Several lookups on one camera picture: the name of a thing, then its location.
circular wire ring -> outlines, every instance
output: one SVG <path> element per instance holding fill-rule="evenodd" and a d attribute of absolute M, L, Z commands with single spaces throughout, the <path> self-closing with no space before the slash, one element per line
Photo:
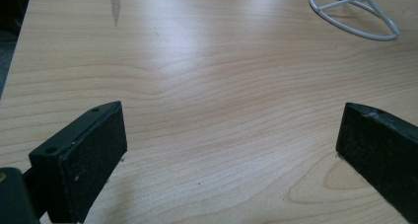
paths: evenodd
<path fill-rule="evenodd" d="M 376 34 L 369 34 L 354 28 L 351 28 L 333 18 L 331 18 L 329 15 L 325 14 L 325 12 L 321 9 L 322 7 L 318 7 L 314 0 L 310 0 L 310 4 L 311 7 L 313 8 L 313 10 L 320 15 L 321 17 L 323 17 L 325 20 L 327 20 L 330 24 L 344 30 L 347 31 L 351 34 L 360 36 L 360 37 L 365 37 L 365 38 L 370 38 L 370 39 L 376 39 L 376 40 L 392 40 L 397 38 L 400 35 L 399 30 L 397 29 L 396 24 L 389 19 L 380 9 L 379 7 L 372 1 L 372 0 L 368 0 L 369 4 L 371 4 L 371 6 L 373 8 L 371 8 L 370 6 L 363 4 L 357 0 L 339 0 L 339 1 L 347 1 L 347 3 L 353 4 L 357 7 L 360 7 L 368 12 L 370 12 L 371 14 L 374 14 L 375 16 L 379 17 L 380 19 L 382 19 L 384 21 L 384 23 L 390 28 L 390 30 L 392 31 L 392 35 L 376 35 Z"/>

hole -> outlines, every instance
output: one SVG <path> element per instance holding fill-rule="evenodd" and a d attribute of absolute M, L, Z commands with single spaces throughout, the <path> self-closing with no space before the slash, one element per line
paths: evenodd
<path fill-rule="evenodd" d="M 56 152 L 56 150 L 58 150 L 58 149 L 57 148 L 54 148 L 54 147 L 51 147 L 51 148 L 46 149 L 45 150 L 45 153 L 51 154 L 51 153 Z"/>
<path fill-rule="evenodd" d="M 6 174 L 0 173 L 0 183 L 6 179 Z"/>

white wire stand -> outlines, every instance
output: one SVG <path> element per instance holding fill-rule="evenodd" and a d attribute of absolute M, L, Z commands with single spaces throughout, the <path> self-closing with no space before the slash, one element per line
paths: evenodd
<path fill-rule="evenodd" d="M 327 5 L 323 5 L 318 7 L 314 0 L 310 0 L 310 4 L 311 7 L 313 8 L 313 10 L 319 14 L 321 17 L 323 17 L 325 20 L 327 20 L 330 24 L 345 30 L 351 34 L 360 36 L 360 37 L 365 37 L 365 38 L 370 38 L 370 39 L 376 39 L 376 40 L 392 40 L 397 38 L 400 35 L 400 31 L 397 28 L 396 24 L 390 19 L 388 18 L 384 12 L 379 8 L 379 6 L 373 1 L 373 0 L 338 0 L 336 2 L 333 2 L 331 4 L 327 4 Z M 327 15 L 324 11 L 330 8 L 334 8 L 340 5 L 344 5 L 344 4 L 353 4 L 357 7 L 360 7 L 364 10 L 369 11 L 370 13 L 376 15 L 377 17 L 379 17 L 380 19 L 382 19 L 384 21 L 384 23 L 390 28 L 392 34 L 391 35 L 376 35 L 376 34 L 369 34 L 357 29 L 353 29 L 335 19 L 333 19 L 332 17 L 330 17 L 329 15 Z"/>

wood grain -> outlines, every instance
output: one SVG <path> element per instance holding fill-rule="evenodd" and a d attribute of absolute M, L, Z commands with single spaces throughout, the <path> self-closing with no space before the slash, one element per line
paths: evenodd
<path fill-rule="evenodd" d="M 0 166 L 25 171 L 45 139 L 121 100 L 129 151 L 86 223 L 406 223 L 334 149 L 346 102 L 418 124 L 418 5 L 375 1 L 397 40 L 340 31 L 308 0 L 31 0 Z"/>

black clamp jaw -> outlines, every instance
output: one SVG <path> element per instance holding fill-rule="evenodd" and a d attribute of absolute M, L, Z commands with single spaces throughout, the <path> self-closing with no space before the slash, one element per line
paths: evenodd
<path fill-rule="evenodd" d="M 348 103 L 336 150 L 410 223 L 418 223 L 418 127 Z"/>
<path fill-rule="evenodd" d="M 23 175 L 0 169 L 0 223 L 83 223 L 127 151 L 121 102 L 93 108 L 29 154 Z"/>

